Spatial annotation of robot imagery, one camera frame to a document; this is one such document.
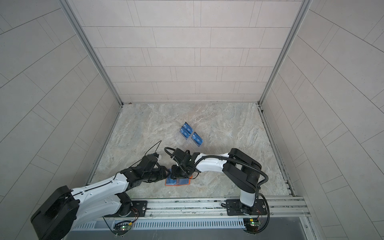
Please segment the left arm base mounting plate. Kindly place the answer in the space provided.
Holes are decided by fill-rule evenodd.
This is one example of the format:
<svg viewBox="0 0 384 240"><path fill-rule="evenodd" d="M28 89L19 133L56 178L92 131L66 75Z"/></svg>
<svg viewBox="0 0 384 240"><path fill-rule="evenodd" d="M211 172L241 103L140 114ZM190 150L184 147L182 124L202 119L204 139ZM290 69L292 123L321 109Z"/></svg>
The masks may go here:
<svg viewBox="0 0 384 240"><path fill-rule="evenodd" d="M144 217L146 213L147 201L132 201L123 203L118 211L113 215L106 215L107 218L134 218Z"/></svg>

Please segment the left green circuit board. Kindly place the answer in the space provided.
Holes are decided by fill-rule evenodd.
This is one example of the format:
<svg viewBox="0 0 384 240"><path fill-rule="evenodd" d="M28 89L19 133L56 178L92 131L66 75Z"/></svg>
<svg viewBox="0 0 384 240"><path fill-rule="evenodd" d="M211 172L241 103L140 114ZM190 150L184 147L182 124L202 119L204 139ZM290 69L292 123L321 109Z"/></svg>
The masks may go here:
<svg viewBox="0 0 384 240"><path fill-rule="evenodd" d="M118 236L123 236L132 229L132 226L133 223L131 221L122 221L116 223L113 230Z"/></svg>

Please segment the orange leather card holder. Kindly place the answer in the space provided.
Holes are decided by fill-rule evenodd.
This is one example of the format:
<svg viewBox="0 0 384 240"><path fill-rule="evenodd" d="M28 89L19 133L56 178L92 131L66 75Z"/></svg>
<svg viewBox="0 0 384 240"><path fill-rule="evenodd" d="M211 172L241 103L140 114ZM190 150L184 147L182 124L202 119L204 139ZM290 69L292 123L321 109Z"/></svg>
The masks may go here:
<svg viewBox="0 0 384 240"><path fill-rule="evenodd" d="M176 186L167 186L167 187L178 187L178 186L187 186L191 183L191 179L173 179L178 180L178 185Z"/></svg>

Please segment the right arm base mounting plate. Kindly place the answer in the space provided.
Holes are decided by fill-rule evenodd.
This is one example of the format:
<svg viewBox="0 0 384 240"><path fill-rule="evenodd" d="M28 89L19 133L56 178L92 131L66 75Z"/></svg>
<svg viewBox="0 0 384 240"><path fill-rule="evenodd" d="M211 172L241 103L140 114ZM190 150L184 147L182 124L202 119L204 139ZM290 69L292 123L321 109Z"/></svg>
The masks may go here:
<svg viewBox="0 0 384 240"><path fill-rule="evenodd" d="M224 204L228 216L267 216L267 204L263 199L256 199L254 205L249 207L239 199L228 199Z"/></svg>

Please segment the right green circuit board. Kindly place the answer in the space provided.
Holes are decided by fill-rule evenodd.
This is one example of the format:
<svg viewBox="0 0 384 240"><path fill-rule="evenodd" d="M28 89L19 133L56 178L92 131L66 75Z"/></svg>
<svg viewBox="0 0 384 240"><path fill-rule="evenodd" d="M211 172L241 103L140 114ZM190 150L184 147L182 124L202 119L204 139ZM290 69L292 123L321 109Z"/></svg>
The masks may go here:
<svg viewBox="0 0 384 240"><path fill-rule="evenodd" d="M256 234L259 231L261 222L259 219L243 219L244 231L250 234Z"/></svg>

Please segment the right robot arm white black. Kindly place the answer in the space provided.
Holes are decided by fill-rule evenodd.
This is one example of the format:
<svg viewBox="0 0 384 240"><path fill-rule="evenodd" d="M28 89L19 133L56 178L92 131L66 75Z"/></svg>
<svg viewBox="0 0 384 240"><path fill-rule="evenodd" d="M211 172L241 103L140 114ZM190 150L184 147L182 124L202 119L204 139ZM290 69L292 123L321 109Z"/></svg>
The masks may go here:
<svg viewBox="0 0 384 240"><path fill-rule="evenodd" d="M240 190L240 199L233 207L226 208L233 215L267 215L267 201L259 200L261 186L268 182L269 177L262 171L259 162L252 159L239 149L232 148L223 155L191 154L189 150L164 148L172 160L171 179L194 179L194 174L217 172L225 174Z"/></svg>

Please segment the clear acrylic card display stand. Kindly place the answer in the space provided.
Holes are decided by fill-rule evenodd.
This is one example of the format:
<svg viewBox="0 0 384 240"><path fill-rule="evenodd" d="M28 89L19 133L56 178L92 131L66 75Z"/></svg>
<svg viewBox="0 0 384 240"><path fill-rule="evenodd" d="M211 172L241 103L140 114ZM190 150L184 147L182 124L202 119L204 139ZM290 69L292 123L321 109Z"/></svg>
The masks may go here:
<svg viewBox="0 0 384 240"><path fill-rule="evenodd" d="M194 141L192 140L192 134L190 135L190 137L186 140L182 134L180 133L180 129L181 127L183 127L183 124L185 122L182 122L181 124L177 124L176 125L176 132L177 132L177 136L178 136L178 142L181 146L183 146L184 148L188 148L188 149L193 149L193 150L197 150L197 151L204 151L205 150L205 141L203 142L203 144L198 147Z"/></svg>

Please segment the aluminium mounting rail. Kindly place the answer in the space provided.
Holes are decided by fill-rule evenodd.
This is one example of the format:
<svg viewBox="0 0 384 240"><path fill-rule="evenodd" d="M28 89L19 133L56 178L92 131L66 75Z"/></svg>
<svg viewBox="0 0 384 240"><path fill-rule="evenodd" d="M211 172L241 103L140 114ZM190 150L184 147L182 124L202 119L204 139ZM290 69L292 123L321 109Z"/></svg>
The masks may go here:
<svg viewBox="0 0 384 240"><path fill-rule="evenodd" d="M132 201L147 201L144 217L107 218L118 210L116 200L108 198L98 202L96 206L78 213L78 223L82 224L102 217L116 220L160 220L160 219L211 219L211 218L257 218L266 220L267 217L309 217L310 211L302 197L267 196L267 216L228 216L225 208L226 200L238 198L175 198L175 199L133 199Z"/></svg>

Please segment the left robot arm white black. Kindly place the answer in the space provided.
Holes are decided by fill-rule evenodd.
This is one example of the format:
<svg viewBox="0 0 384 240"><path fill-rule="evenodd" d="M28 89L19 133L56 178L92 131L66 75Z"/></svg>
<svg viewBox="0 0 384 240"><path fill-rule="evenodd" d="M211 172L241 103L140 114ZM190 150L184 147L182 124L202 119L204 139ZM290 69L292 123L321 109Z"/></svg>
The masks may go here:
<svg viewBox="0 0 384 240"><path fill-rule="evenodd" d="M141 183L165 180L170 171L158 163L157 153L144 156L135 167L92 185L57 188L32 215L31 223L40 240L61 240L77 226L104 216L139 217L127 191Z"/></svg>

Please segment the blue vip card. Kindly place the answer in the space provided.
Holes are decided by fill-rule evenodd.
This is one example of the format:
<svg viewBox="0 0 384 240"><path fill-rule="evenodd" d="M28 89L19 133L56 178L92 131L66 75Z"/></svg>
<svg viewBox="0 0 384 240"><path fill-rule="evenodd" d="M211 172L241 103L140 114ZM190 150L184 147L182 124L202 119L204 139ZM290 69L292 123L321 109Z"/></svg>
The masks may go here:
<svg viewBox="0 0 384 240"><path fill-rule="evenodd" d="M190 137L190 133L184 128L184 127L181 127L180 129L180 133L182 134L182 136L187 140L189 137Z"/></svg>
<svg viewBox="0 0 384 240"><path fill-rule="evenodd" d="M196 132L194 132L193 134L192 134L192 140L194 141L194 143L198 146L198 147L200 147L202 144L203 144L203 139L196 133Z"/></svg>
<svg viewBox="0 0 384 240"><path fill-rule="evenodd" d="M176 186L178 185L178 180L173 180L171 178L166 179L166 186Z"/></svg>
<svg viewBox="0 0 384 240"><path fill-rule="evenodd" d="M193 128L192 128L187 122L185 122L185 123L183 124L183 127L184 127L184 129L185 129L189 134L192 134L192 133L194 132Z"/></svg>

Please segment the green circuit board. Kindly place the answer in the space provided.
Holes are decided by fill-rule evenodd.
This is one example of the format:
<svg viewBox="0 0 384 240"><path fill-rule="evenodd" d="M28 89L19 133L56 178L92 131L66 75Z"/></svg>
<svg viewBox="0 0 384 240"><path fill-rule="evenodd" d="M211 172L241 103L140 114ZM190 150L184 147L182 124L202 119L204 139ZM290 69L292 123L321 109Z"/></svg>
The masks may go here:
<svg viewBox="0 0 384 240"><path fill-rule="evenodd" d="M132 229L132 226L133 223L131 221L122 221L116 223L113 230L118 236L123 236Z"/></svg>
<svg viewBox="0 0 384 240"><path fill-rule="evenodd" d="M261 222L259 219L243 219L244 231L250 234L256 234L259 231Z"/></svg>

